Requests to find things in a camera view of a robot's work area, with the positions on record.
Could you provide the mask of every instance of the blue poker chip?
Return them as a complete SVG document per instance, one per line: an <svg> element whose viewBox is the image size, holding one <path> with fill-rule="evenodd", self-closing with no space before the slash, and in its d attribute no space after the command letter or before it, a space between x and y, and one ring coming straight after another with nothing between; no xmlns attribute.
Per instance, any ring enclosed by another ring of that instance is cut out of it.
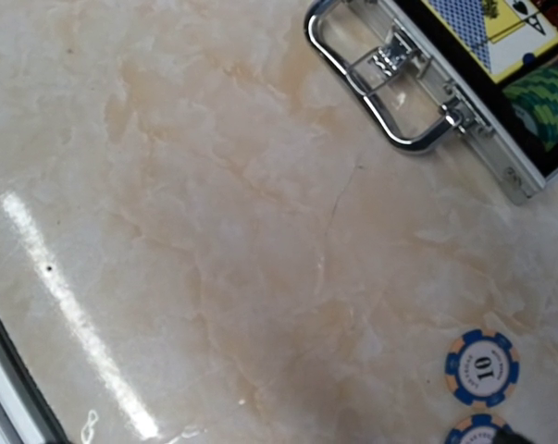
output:
<svg viewBox="0 0 558 444"><path fill-rule="evenodd" d="M453 343L445 379L455 398L477 410L503 402L519 378L519 354L501 333L476 329Z"/></svg>
<svg viewBox="0 0 558 444"><path fill-rule="evenodd" d="M456 425L445 439L445 444L492 444L499 430L513 433L499 416L475 414Z"/></svg>

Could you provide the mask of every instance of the marble surface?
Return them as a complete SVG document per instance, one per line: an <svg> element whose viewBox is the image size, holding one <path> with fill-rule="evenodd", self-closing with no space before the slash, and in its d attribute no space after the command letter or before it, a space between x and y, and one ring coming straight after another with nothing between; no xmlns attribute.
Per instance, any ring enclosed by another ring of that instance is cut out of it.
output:
<svg viewBox="0 0 558 444"><path fill-rule="evenodd" d="M308 3L0 2L22 358L76 443L434 444L471 412L450 344L496 328L522 376L495 413L558 444L558 181L515 207L460 142L393 152Z"/></svg>

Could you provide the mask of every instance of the ace of spades card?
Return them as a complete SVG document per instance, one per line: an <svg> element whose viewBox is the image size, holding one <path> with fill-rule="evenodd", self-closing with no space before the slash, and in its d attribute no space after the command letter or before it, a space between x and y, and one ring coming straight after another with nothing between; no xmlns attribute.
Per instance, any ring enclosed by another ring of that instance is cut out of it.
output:
<svg viewBox="0 0 558 444"><path fill-rule="evenodd" d="M558 44L530 0L422 0L495 82Z"/></svg>

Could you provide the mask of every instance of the white chip center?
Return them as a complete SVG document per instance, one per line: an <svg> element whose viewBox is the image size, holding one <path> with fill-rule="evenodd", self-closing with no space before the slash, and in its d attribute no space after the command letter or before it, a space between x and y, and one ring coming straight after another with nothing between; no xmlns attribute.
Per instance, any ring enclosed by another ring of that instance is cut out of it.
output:
<svg viewBox="0 0 558 444"><path fill-rule="evenodd" d="M460 358L459 377L465 389L473 395L493 395L507 382L509 359L505 351L494 342L475 342Z"/></svg>
<svg viewBox="0 0 558 444"><path fill-rule="evenodd" d="M466 433L460 444L491 444L496 433L492 427L477 427Z"/></svg>

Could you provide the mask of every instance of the chrome handle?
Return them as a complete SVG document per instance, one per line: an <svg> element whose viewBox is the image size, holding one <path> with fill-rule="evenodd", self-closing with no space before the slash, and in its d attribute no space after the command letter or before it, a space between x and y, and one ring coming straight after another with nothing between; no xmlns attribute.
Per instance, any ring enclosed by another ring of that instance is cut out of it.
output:
<svg viewBox="0 0 558 444"><path fill-rule="evenodd" d="M406 45L405 55L396 46L376 48L350 64L326 43L322 33L324 19L342 1L345 0L316 0L310 6L305 16L307 39L336 75L349 87L354 97L378 124L392 145L405 154L428 153L452 130L460 127L465 116L452 106L443 105L440 108L442 116L429 129L414 138L404 137L391 112L379 99L376 92L380 86L395 78L412 56L413 48ZM403 39L396 44L404 46ZM370 59L382 72L383 82L378 87L370 87L361 76L355 74L356 66L362 61Z"/></svg>

